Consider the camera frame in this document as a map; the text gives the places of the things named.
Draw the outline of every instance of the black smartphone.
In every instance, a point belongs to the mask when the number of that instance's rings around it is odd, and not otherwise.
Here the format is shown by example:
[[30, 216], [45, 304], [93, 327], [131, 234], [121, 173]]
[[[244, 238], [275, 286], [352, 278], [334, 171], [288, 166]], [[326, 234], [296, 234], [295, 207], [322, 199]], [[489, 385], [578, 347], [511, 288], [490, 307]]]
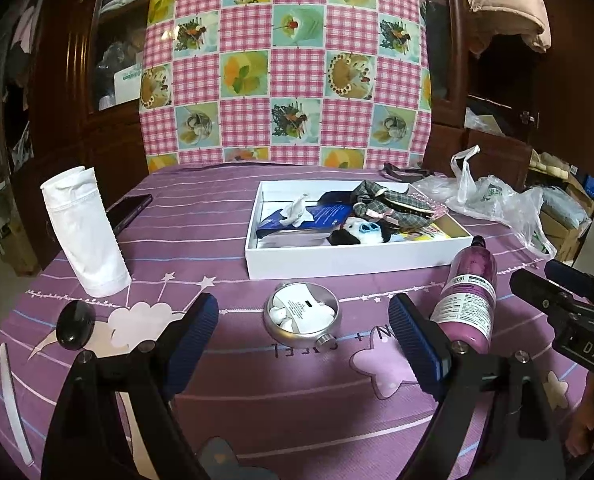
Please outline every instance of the black smartphone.
[[106, 216], [108, 216], [108, 221], [115, 236], [119, 235], [123, 228], [135, 220], [135, 217], [151, 202], [151, 194], [126, 196], [121, 202], [106, 211]]

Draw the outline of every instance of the white box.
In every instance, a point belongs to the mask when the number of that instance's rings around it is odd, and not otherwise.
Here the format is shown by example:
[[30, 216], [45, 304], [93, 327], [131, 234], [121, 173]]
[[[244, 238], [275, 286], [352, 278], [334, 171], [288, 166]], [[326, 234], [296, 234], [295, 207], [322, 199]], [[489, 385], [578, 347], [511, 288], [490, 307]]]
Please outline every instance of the white box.
[[142, 66], [138, 63], [116, 72], [114, 83], [116, 105], [137, 99], [142, 84]]
[[[391, 270], [448, 265], [455, 254], [472, 243], [472, 235], [450, 215], [435, 221], [448, 240], [411, 240], [377, 245], [257, 248], [257, 226], [274, 211], [304, 193], [306, 205], [315, 205], [327, 191], [353, 190], [360, 180], [277, 180], [259, 183], [246, 238], [246, 264], [251, 280], [323, 278], [373, 274]], [[405, 192], [408, 184], [379, 182]]]

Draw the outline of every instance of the stuffed panda toy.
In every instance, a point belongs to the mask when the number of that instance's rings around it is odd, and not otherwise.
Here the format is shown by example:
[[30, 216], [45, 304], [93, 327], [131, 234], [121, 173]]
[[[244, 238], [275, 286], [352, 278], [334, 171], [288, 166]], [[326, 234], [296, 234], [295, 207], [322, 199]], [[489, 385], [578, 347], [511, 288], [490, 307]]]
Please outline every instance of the stuffed panda toy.
[[385, 222], [368, 222], [362, 218], [349, 217], [344, 224], [331, 232], [330, 245], [374, 245], [389, 242], [392, 229]]

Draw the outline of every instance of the beige jacket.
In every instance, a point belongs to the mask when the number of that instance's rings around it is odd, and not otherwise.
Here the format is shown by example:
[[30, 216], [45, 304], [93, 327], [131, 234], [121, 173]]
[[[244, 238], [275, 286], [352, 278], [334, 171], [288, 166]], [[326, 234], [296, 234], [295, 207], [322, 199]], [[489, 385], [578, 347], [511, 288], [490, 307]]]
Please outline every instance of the beige jacket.
[[468, 0], [469, 49], [481, 54], [496, 34], [521, 34], [537, 52], [551, 44], [548, 15], [543, 0]]

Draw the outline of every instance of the glass cabinet door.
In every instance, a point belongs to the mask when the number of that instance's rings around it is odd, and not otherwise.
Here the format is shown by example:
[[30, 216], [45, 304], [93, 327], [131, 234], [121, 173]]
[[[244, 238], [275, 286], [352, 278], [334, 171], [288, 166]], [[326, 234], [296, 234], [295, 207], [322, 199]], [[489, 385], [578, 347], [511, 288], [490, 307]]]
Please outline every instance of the glass cabinet door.
[[90, 109], [139, 98], [150, 0], [98, 0], [89, 51]]
[[426, 0], [426, 44], [433, 123], [463, 127], [468, 54], [465, 0]]

